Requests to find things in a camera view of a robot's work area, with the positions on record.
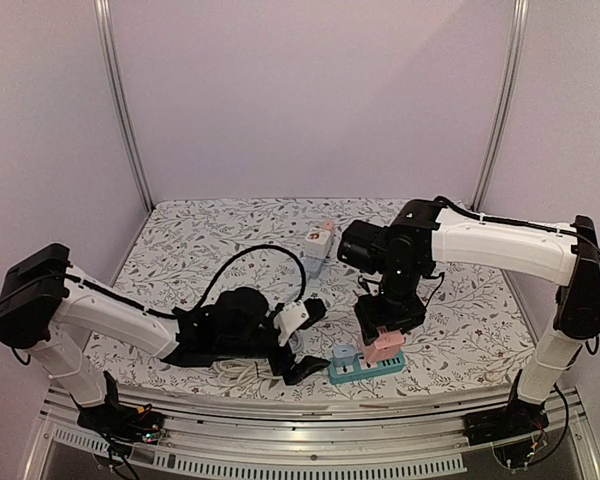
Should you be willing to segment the pink cube socket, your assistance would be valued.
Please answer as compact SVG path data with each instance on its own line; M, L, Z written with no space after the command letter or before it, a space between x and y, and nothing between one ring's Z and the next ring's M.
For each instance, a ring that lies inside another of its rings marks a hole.
M395 357L406 341L399 330L389 331L386 327L380 327L377 333L378 337L369 345L360 339L360 350L364 360L369 364Z

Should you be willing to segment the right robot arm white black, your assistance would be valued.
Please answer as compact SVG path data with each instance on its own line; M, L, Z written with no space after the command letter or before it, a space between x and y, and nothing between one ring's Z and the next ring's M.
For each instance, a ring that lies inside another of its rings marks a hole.
M543 410L554 384L586 341L600 334L600 248L586 216L570 224L537 224L470 212L442 196L416 199L388 226L353 221L337 257L381 276L378 293L361 296L354 306L365 345L381 331L406 333L424 322L426 307L416 290L439 262L513 271L557 285L555 317L517 373L506 405L464 417L472 445L547 427Z

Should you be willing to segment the white cube socket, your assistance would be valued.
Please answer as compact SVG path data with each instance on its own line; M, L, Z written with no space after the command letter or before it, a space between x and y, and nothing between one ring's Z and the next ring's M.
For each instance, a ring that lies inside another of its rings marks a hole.
M331 250L334 232L323 228L312 228L304 239L304 254L307 257L325 259Z

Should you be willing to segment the small blue charger plug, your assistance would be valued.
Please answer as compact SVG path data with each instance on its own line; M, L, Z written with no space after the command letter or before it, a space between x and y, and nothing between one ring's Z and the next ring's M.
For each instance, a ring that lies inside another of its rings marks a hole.
M338 345L332 350L332 364L336 367L347 367L354 363L357 355L356 347L351 344Z

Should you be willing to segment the teal power strip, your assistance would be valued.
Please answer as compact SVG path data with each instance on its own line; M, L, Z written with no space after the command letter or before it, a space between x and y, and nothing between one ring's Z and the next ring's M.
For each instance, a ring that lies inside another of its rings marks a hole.
M341 385L398 374L404 367L405 357L402 352L375 363L366 362L361 353L356 353L352 357L333 357L328 367L328 377L332 385Z

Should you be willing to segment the light blue power strip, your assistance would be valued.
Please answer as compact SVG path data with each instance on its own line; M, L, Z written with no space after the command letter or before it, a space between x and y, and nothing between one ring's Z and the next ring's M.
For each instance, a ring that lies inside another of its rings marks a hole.
M318 278L324 267L325 261L325 258L305 256L302 259L302 262L307 277L310 279Z

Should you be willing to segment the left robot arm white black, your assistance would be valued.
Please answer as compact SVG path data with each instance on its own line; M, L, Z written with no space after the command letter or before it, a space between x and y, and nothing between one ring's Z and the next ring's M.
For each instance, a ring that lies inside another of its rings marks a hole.
M128 426L126 408L115 401L111 375L98 372L63 326L84 327L124 342L167 365L210 367L217 361L264 359L271 373L294 386L326 369L329 361L296 358L289 344L298 330L326 315L319 298L270 306L251 287L205 297L189 310L162 312L126 297L88 276L70 261L68 247L51 243L12 266L0 292L0 342L36 360L88 410L108 434Z

